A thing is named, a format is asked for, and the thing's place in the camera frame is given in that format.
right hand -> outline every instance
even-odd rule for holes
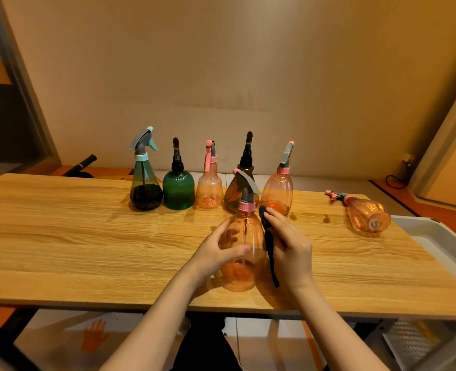
[[[278,211],[268,207],[264,217],[274,228],[268,230],[274,238],[276,276],[282,279],[293,294],[312,286],[311,241]]]

wood grain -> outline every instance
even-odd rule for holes
[[[0,177],[0,304],[144,309],[228,217],[222,208],[137,212],[130,182]],[[398,225],[377,237],[352,228],[340,203],[297,191],[290,218],[314,243],[315,278],[344,315],[456,318],[456,280]],[[268,271],[232,293],[213,279],[191,308],[295,313]]]

dark green ribbed bottle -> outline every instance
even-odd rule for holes
[[[173,139],[173,149],[171,171],[163,179],[164,201],[172,210],[185,210],[195,203],[195,182],[192,174],[183,168],[178,138]]]

green spray bottle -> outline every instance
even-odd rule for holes
[[[183,168],[180,142],[173,138],[173,162],[163,180],[165,206],[172,210],[185,210],[195,203],[195,182],[192,174]]]
[[[145,147],[150,146],[154,151],[158,148],[152,140],[154,128],[149,126],[141,131],[134,138],[129,151],[135,150],[135,169],[133,171],[132,189],[130,190],[130,201],[139,210],[149,211],[161,205],[163,190],[154,175],[149,156]]]

orange hand sticker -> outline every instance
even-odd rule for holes
[[[102,319],[99,319],[98,322],[92,322],[89,330],[87,328],[83,330],[81,351],[87,354],[95,352],[108,339],[109,333],[104,334],[106,323],[106,321],[103,322]]]

